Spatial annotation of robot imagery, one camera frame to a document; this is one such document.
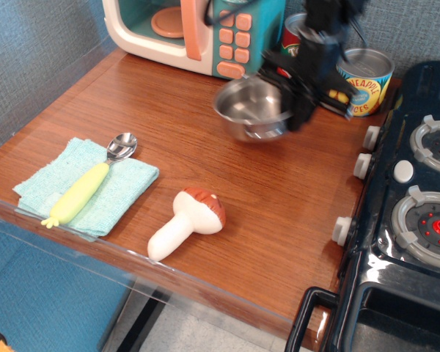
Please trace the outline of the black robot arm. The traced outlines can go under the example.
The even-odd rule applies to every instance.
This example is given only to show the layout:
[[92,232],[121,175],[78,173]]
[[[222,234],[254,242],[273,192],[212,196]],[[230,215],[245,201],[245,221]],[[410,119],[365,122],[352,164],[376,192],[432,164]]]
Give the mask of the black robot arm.
[[344,44],[350,26],[363,12],[363,1],[306,1],[306,18],[299,29],[301,43],[295,57],[276,51],[263,53],[261,78],[280,91],[281,111],[288,115],[289,131],[297,131],[319,105],[325,105],[344,117],[351,113],[349,103],[331,102],[329,91],[344,94],[349,100],[357,89],[337,71],[345,59]]

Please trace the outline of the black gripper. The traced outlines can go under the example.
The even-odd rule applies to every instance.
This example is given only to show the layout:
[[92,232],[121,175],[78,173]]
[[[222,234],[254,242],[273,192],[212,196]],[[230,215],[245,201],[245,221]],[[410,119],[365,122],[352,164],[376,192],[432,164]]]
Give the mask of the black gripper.
[[[345,34],[303,34],[296,57],[277,51],[263,53],[259,75],[279,88],[282,111],[290,115],[286,121],[290,132],[298,131],[318,106],[347,120],[352,118],[354,87],[337,72],[337,63],[344,56],[346,40]],[[332,98],[329,95],[331,89],[342,92],[347,102]]]

